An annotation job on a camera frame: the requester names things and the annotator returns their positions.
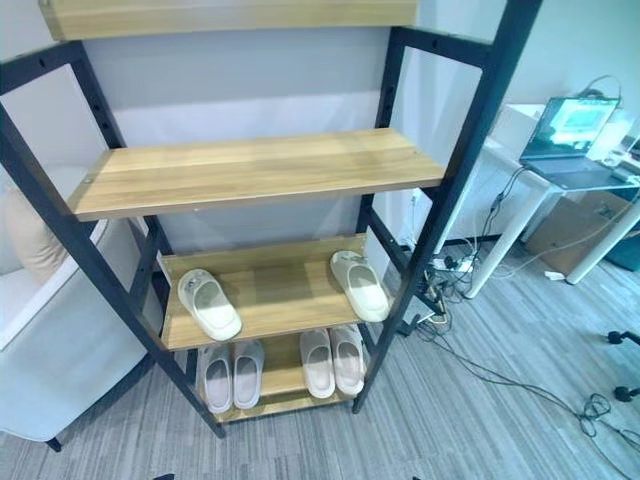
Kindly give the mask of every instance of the shoe rack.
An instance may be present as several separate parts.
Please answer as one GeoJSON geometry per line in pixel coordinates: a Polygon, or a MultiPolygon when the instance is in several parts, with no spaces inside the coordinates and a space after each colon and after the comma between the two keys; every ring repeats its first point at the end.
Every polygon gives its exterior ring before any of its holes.
{"type": "Polygon", "coordinates": [[[99,3],[43,0],[41,7],[54,38],[74,41],[2,63],[0,95],[69,65],[109,150],[67,203],[2,108],[2,165],[79,267],[217,436],[225,436],[222,423],[342,401],[353,400],[352,411],[358,413],[403,322],[409,301],[416,294],[424,266],[437,251],[440,236],[455,211],[541,0],[508,0],[492,43],[394,26],[413,23],[417,2],[412,0],[359,2],[362,8],[349,8],[349,1],[340,5],[328,0],[287,0],[278,5],[245,2],[232,7],[233,12],[228,8],[221,10],[217,0],[165,3],[158,8],[154,2],[145,0],[99,3]],[[365,25],[392,26],[376,128],[198,145],[126,148],[81,42],[86,38],[125,34],[365,25]],[[482,71],[446,171],[389,128],[404,53],[409,48],[482,71]],[[422,189],[433,202],[409,260],[373,208],[374,193],[407,188],[422,189]],[[156,217],[201,208],[346,195],[362,196],[353,235],[228,252],[173,255],[156,217]],[[89,234],[98,219],[135,216],[144,217],[148,233],[133,283],[126,286],[118,281],[89,234]],[[329,258],[336,250],[362,252],[365,234],[374,235],[380,242],[401,273],[401,286],[376,341],[366,325],[359,324],[370,355],[363,390],[354,399],[336,393],[318,400],[306,391],[298,336],[305,330],[356,321],[330,273],[329,258]],[[161,299],[169,288],[161,334],[147,326],[142,314],[144,299],[157,271],[158,252],[168,277],[162,277],[153,286],[161,299]],[[196,368],[192,354],[211,339],[199,329],[171,288],[192,268],[209,270],[238,310],[243,329],[231,341],[262,339],[266,353],[262,398],[253,409],[230,410],[214,416],[194,385],[196,368]],[[177,350],[190,352],[186,370],[173,359],[177,350]]]}

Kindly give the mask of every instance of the white slipper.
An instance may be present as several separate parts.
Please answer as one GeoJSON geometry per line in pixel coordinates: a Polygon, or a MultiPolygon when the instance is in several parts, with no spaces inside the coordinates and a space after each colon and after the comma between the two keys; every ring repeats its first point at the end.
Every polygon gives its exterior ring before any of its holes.
{"type": "Polygon", "coordinates": [[[242,329],[236,309],[206,270],[197,268],[185,273],[178,282],[178,298],[200,328],[214,340],[229,340],[242,329]]]}
{"type": "Polygon", "coordinates": [[[331,257],[331,271],[356,315],[366,322],[382,322],[389,315],[389,300],[366,258],[340,250],[331,257]]]}
{"type": "Polygon", "coordinates": [[[243,410],[255,407],[262,389],[262,344],[257,340],[235,343],[233,358],[233,403],[243,410]]]}
{"type": "Polygon", "coordinates": [[[316,398],[328,398],[336,388],[331,361],[331,342],[326,329],[300,334],[302,371],[309,393],[316,398]]]}
{"type": "Polygon", "coordinates": [[[364,387],[362,336],[356,325],[332,328],[329,335],[336,385],[342,393],[355,397],[364,387]]]}
{"type": "Polygon", "coordinates": [[[198,356],[201,365],[200,379],[204,385],[207,406],[211,413],[226,412],[233,400],[229,345],[209,345],[200,349],[198,356]]]}

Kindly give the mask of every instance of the power strip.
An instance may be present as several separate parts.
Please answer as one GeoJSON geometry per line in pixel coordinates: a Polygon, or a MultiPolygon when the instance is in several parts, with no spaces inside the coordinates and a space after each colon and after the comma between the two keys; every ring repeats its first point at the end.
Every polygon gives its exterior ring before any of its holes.
{"type": "Polygon", "coordinates": [[[460,272],[467,273],[473,271],[473,262],[471,259],[464,259],[458,262],[458,265],[455,268],[447,268],[444,263],[444,260],[441,258],[434,258],[431,261],[431,265],[434,269],[440,270],[442,272],[460,272]]]}

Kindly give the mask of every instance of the wooden shelf board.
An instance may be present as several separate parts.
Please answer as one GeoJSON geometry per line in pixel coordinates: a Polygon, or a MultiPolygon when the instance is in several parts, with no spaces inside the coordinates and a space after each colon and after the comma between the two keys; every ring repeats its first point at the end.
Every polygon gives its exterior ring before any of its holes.
{"type": "Polygon", "coordinates": [[[105,152],[69,199],[80,220],[440,184],[392,129],[105,152]]]}
{"type": "Polygon", "coordinates": [[[261,397],[307,390],[300,357],[300,334],[262,340],[265,352],[261,397]]]}
{"type": "Polygon", "coordinates": [[[259,28],[412,25],[417,0],[40,0],[56,40],[259,28]]]}
{"type": "MultiPolygon", "coordinates": [[[[232,341],[285,335],[357,321],[329,268],[337,250],[362,253],[364,235],[163,258],[173,286],[193,268],[220,282],[243,327],[232,341]]],[[[215,343],[171,288],[162,340],[170,350],[215,343]]]]}
{"type": "Polygon", "coordinates": [[[277,395],[273,397],[261,398],[258,405],[248,410],[239,410],[235,407],[216,415],[216,418],[223,422],[236,422],[239,420],[247,420],[249,418],[261,417],[264,415],[275,415],[277,413],[291,412],[294,410],[302,410],[304,408],[320,407],[323,405],[331,405],[334,403],[347,402],[352,398],[336,392],[329,398],[314,398],[308,392],[297,392],[286,395],[277,395]]]}

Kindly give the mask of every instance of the beige pillow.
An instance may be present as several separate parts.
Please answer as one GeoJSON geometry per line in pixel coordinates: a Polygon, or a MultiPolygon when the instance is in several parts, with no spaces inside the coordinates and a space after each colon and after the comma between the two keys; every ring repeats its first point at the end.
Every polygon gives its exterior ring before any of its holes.
{"type": "Polygon", "coordinates": [[[4,221],[16,256],[40,283],[62,265],[67,251],[20,190],[7,193],[4,221]]]}

